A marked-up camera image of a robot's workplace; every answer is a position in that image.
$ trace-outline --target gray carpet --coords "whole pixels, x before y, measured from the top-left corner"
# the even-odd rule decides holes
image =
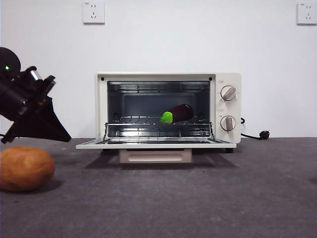
[[[1,192],[1,238],[316,238],[317,138],[243,139],[191,165],[120,165],[117,151],[16,139],[49,151],[53,179]]]

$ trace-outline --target wall outlet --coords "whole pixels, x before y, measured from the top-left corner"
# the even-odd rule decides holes
[[[317,2],[297,3],[297,24],[317,25]]]
[[[87,1],[83,3],[84,24],[105,23],[105,3],[102,1]]]

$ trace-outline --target oven knob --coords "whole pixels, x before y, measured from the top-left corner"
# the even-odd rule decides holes
[[[236,97],[236,88],[232,86],[224,86],[220,94],[223,100],[231,101]]]
[[[226,116],[221,119],[220,125],[225,131],[231,131],[236,127],[236,120],[231,116]]]

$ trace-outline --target oven door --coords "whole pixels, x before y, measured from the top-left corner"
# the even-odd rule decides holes
[[[92,140],[76,149],[181,149],[181,148],[236,148],[235,143],[210,138],[109,138]]]

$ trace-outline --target black power cord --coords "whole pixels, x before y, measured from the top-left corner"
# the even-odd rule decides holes
[[[241,124],[244,124],[246,122],[246,120],[244,120],[244,118],[241,118]],[[242,136],[245,136],[247,138],[251,138],[251,139],[256,139],[256,140],[267,140],[269,138],[269,131],[268,130],[264,130],[260,132],[260,137],[255,137],[255,136],[250,136],[250,135],[246,135],[246,134],[242,134]]]

